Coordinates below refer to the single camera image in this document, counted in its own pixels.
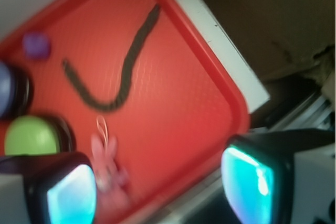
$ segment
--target cardboard box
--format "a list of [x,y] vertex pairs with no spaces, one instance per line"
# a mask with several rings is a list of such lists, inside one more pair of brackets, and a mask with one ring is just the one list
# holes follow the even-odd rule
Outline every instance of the cardboard box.
[[261,80],[310,69],[335,44],[335,0],[204,0]]

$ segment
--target plastic tray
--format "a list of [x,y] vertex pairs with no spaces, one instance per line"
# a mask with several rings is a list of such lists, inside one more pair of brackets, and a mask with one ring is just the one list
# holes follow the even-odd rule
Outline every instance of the plastic tray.
[[[91,157],[100,113],[82,102],[61,62],[68,58],[95,97],[111,100],[133,37],[156,3],[160,17],[134,66],[130,95],[103,114],[118,137],[117,161],[130,174],[132,208],[117,216],[98,209],[97,222],[142,218],[217,168],[228,137],[249,126],[240,91],[174,0],[57,0],[0,43],[1,59],[33,78],[29,114],[61,115],[77,150]],[[36,30],[51,38],[47,61],[24,57],[22,37]],[[0,124],[1,154],[7,127]]]

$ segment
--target purple cube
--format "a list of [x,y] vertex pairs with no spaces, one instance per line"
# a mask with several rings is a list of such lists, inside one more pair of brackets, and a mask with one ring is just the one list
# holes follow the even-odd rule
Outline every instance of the purple cube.
[[28,59],[47,59],[50,56],[50,40],[43,33],[26,33],[23,37],[23,47]]

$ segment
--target pink toy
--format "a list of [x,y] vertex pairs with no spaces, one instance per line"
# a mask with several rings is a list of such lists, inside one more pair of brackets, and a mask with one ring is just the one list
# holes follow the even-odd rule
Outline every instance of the pink toy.
[[95,173],[98,189],[98,208],[110,211],[125,210],[130,205],[130,199],[123,187],[128,181],[128,173],[118,167],[114,161],[117,154],[118,141],[115,136],[109,138],[106,121],[102,116],[97,117],[97,128],[104,138],[94,134],[91,137],[93,159],[92,167]]

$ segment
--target green ball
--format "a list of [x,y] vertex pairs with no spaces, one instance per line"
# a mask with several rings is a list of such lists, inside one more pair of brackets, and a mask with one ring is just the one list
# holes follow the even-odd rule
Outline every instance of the green ball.
[[42,118],[21,116],[13,121],[7,130],[6,155],[41,155],[58,152],[57,132]]

